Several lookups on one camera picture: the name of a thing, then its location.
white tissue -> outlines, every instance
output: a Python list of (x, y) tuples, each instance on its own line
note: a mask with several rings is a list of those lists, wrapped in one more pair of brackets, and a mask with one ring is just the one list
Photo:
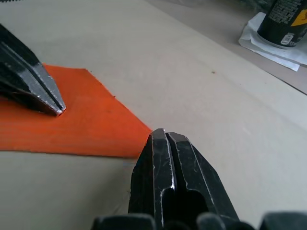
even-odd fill
[(240, 45), (294, 71), (298, 71), (300, 64), (307, 65), (306, 38), (303, 38), (294, 48), (280, 49), (265, 43), (258, 37), (257, 30), (264, 17), (265, 14), (260, 12), (249, 20), (239, 39)]

pliers jaw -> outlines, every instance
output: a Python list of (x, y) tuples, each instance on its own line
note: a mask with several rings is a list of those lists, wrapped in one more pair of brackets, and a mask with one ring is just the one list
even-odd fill
[(66, 105), (35, 54), (0, 24), (0, 95), (38, 112), (59, 116)]

beige surface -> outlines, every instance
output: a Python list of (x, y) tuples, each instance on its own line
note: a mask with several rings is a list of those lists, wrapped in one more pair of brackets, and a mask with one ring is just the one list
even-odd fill
[(307, 68), (294, 72), (252, 51), (241, 47), (239, 37), (245, 24), (256, 11), (240, 0), (206, 0), (199, 7), (184, 7), (167, 0), (146, 0), (185, 25), (238, 54), (254, 65), (307, 94)]
[[(152, 129), (188, 136), (243, 220), (306, 207), (307, 97), (290, 86), (142, 0), (6, 3), (0, 21), (43, 62), (91, 70)], [(0, 170), (1, 229), (81, 230), (127, 208), (121, 159), (2, 152)]]

can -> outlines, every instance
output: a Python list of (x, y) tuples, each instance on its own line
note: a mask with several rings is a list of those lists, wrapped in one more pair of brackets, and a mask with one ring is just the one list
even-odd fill
[(295, 47), (307, 32), (307, 0), (276, 0), (257, 32), (270, 45)]

orange paper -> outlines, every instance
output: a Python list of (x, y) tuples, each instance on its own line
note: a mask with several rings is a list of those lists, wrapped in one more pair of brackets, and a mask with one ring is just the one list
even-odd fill
[(138, 157), (151, 130), (86, 69), (45, 66), (66, 104), (52, 117), (0, 98), (0, 150)]

